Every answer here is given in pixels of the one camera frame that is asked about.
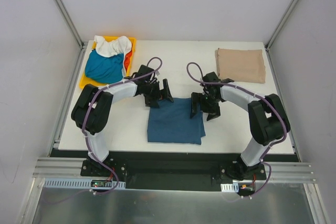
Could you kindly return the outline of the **white t-shirt in tray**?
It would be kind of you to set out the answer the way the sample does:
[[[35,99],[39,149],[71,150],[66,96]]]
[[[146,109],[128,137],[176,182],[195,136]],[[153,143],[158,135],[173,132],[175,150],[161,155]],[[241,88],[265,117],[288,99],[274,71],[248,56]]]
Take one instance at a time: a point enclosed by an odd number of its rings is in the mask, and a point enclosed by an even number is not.
[[[96,52],[102,57],[110,58],[115,55],[128,54],[132,49],[132,43],[126,36],[118,37],[115,40],[107,41],[102,36],[95,36]]]

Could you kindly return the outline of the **aluminium frame post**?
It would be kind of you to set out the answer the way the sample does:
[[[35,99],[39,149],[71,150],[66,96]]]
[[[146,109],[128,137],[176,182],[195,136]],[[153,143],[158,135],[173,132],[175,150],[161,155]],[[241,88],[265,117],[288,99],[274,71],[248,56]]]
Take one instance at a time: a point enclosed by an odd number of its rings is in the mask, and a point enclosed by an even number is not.
[[[274,32],[272,33],[270,39],[265,44],[266,51],[270,50],[270,48],[274,44],[275,40],[277,39],[277,37],[279,36],[279,34],[283,30],[283,28],[285,27],[285,24],[289,20],[291,14],[294,12],[294,10],[297,7],[297,5],[299,4],[299,2],[300,2],[300,0],[291,0],[290,1],[289,5],[287,6],[285,12],[283,13],[283,15],[280,19],[280,21],[278,22]]]
[[[60,11],[61,13],[61,16],[63,17],[67,27],[69,28],[73,38],[75,39],[77,45],[79,46],[79,48],[83,48],[85,43],[84,41],[81,39],[79,33],[78,33],[78,30],[76,29],[69,13],[68,13],[68,10],[66,9],[66,6],[63,2],[63,0],[54,0],[58,10]]]

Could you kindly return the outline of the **bright blue t-shirt in tray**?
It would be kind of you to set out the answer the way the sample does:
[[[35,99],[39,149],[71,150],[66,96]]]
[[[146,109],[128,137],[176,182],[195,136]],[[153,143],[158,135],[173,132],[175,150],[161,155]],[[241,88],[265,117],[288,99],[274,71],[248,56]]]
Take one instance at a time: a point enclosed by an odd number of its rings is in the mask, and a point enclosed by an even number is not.
[[[103,84],[112,84],[123,79],[124,55],[119,54],[105,58],[94,49],[85,66],[86,77]]]

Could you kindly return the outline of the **folded beige t-shirt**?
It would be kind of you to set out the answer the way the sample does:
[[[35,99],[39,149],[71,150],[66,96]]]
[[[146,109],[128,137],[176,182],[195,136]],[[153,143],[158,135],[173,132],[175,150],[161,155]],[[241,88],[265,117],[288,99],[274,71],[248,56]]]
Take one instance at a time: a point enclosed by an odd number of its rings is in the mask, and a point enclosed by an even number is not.
[[[265,83],[266,68],[261,49],[215,51],[217,75],[237,82]]]

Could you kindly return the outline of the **aluminium frame post left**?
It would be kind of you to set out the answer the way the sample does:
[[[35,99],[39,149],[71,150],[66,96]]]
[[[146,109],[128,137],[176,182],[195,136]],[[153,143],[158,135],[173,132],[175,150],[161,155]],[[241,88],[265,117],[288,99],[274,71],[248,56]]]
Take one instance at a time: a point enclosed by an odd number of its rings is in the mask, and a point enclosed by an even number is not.
[[[69,13],[68,13],[68,10],[66,9],[66,6],[63,2],[63,0],[54,0],[58,10],[60,11],[61,13],[61,16],[63,17],[67,27],[69,28],[73,38],[75,39],[77,45],[79,46],[79,48],[83,48],[85,43],[84,41],[81,39],[79,33],[78,33],[78,30],[76,29]]]

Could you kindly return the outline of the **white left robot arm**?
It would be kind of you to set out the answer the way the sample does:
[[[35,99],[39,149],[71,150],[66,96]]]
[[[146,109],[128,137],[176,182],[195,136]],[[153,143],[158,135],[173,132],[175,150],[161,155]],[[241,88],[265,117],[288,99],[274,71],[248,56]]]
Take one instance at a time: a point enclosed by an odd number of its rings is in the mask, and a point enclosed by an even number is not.
[[[163,79],[163,88],[160,88],[160,82],[155,75],[154,69],[141,65],[137,72],[117,83],[101,88],[87,84],[83,88],[71,112],[71,119],[86,139],[88,155],[95,161],[92,169],[99,176],[106,176],[111,170],[111,164],[106,160],[109,150],[102,135],[111,106],[137,95],[144,96],[145,105],[150,108],[159,108],[161,100],[174,101],[168,80]]]

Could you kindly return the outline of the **aluminium frame post right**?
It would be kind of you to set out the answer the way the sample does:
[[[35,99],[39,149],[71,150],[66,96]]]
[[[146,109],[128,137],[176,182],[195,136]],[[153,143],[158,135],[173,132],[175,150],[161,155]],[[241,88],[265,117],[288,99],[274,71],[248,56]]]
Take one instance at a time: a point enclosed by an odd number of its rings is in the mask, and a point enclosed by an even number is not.
[[[279,34],[283,30],[283,28],[285,27],[285,24],[289,20],[291,14],[294,12],[294,10],[297,7],[297,5],[299,4],[299,2],[300,2],[300,0],[291,0],[290,1],[289,5],[287,6],[285,12],[283,13],[283,15],[280,19],[280,21],[278,22],[274,32],[272,33],[270,39],[265,44],[266,51],[270,50],[270,48],[274,44],[275,40],[277,39],[277,37],[279,36]]]

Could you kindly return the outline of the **aluminium front rail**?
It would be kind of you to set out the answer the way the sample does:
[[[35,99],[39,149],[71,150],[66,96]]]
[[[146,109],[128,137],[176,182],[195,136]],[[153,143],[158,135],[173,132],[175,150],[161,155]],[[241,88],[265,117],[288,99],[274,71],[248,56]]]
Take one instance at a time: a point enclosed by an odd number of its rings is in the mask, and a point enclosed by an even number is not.
[[[34,178],[79,178],[84,158],[40,157],[33,171]],[[317,178],[309,163],[269,162],[271,183],[316,184]]]

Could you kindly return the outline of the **dark blue t-shirt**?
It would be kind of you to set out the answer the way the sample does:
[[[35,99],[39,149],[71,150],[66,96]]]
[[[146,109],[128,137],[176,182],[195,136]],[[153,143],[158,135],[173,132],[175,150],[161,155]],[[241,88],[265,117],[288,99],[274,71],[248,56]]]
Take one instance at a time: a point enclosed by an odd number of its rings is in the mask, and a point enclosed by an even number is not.
[[[147,140],[149,143],[201,145],[206,136],[203,112],[191,117],[191,99],[162,100],[159,108],[149,111]]]

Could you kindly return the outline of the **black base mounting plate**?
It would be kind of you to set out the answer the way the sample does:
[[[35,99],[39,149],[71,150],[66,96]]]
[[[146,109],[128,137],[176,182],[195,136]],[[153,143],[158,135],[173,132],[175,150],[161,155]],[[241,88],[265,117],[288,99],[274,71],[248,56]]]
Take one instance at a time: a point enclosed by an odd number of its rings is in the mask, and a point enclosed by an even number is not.
[[[238,154],[110,152],[102,165],[90,157],[82,162],[83,177],[124,182],[127,189],[219,191],[230,184]]]

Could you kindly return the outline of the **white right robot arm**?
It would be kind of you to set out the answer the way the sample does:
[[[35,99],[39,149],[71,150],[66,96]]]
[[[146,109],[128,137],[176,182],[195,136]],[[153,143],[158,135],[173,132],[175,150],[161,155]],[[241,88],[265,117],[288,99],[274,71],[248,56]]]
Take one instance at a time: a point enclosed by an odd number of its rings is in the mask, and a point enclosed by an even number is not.
[[[207,120],[216,119],[220,116],[219,103],[226,101],[248,113],[251,140],[237,161],[225,169],[225,174],[236,180],[250,178],[270,148],[283,142],[291,130],[280,97],[253,93],[230,78],[219,79],[214,72],[203,76],[200,85],[203,91],[191,94],[191,118],[202,111]]]

